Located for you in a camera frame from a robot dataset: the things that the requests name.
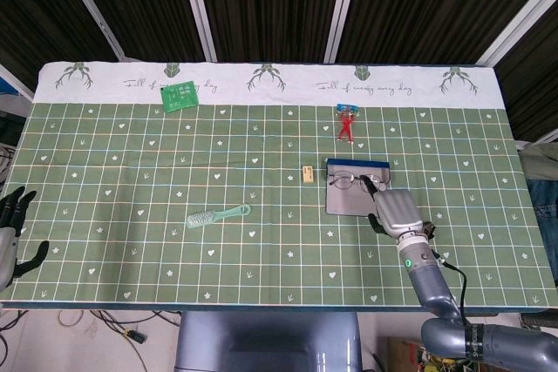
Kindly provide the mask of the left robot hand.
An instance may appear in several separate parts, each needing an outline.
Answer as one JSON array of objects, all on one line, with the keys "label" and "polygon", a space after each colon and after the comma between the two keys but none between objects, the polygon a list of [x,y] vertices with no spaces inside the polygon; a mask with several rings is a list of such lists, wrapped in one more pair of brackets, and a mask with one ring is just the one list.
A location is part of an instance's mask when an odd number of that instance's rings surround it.
[{"label": "left robot hand", "polygon": [[35,256],[25,262],[17,261],[18,242],[21,236],[29,204],[36,191],[25,192],[20,186],[14,192],[1,198],[1,291],[8,288],[14,279],[40,267],[44,262],[50,243],[40,243]]}]

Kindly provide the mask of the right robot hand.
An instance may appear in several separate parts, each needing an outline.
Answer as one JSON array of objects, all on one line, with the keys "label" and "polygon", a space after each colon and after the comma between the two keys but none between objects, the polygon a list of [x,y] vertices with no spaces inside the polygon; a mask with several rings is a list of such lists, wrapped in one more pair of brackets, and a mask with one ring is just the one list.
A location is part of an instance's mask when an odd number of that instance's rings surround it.
[{"label": "right robot hand", "polygon": [[408,190],[380,191],[369,177],[361,175],[360,180],[372,199],[372,212],[368,214],[368,220],[375,233],[387,235],[396,241],[424,234],[422,216]]}]

